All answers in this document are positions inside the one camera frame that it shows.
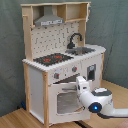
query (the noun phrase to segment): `oven door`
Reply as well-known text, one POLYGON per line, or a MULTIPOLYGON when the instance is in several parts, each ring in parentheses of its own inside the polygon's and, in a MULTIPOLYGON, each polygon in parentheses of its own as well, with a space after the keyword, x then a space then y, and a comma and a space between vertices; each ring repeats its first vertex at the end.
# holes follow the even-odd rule
POLYGON ((76 82, 52 84, 49 87, 49 123, 90 119, 90 112, 77 100, 76 82))

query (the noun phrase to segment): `oven handle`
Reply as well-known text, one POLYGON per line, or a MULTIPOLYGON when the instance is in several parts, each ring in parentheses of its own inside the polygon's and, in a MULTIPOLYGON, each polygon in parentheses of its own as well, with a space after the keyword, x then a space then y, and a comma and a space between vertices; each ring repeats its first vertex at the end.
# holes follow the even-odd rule
POLYGON ((77 91, 77 87, 75 88, 62 88, 63 91, 68 91, 68 90, 74 90, 77 91))

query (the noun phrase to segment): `faucet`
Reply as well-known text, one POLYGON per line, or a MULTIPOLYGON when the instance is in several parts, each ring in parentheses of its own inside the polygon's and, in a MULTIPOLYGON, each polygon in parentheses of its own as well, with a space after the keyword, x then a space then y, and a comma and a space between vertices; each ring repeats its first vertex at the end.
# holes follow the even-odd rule
POLYGON ((68 49, 72 49, 73 47, 75 47, 75 44, 73 44, 72 40, 73 40, 73 37, 75 35, 79 35, 80 36, 80 41, 82 41, 82 35, 80 33, 74 33, 71 38, 70 38, 70 43, 67 45, 67 48, 68 49))

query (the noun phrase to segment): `backsplash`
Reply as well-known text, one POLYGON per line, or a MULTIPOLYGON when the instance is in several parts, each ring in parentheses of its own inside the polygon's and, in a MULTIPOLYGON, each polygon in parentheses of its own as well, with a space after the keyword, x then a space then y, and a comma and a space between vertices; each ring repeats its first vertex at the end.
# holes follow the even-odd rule
MULTIPOLYGON (((70 37, 78 33, 79 22, 35 27, 32 29, 33 58, 48 55, 52 52, 66 50, 70 37)), ((73 43, 78 46, 78 36, 73 38, 73 43)))

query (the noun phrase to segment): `sink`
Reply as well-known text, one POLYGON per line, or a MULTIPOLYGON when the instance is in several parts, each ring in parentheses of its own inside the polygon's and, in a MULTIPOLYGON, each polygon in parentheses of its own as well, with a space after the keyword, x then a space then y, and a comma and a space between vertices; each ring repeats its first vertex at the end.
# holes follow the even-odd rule
POLYGON ((94 51, 95 51, 94 49, 87 48, 87 47, 77 47, 77 48, 73 48, 73 49, 68 49, 65 51, 65 53, 78 56, 78 55, 84 55, 84 54, 94 52, 94 51))

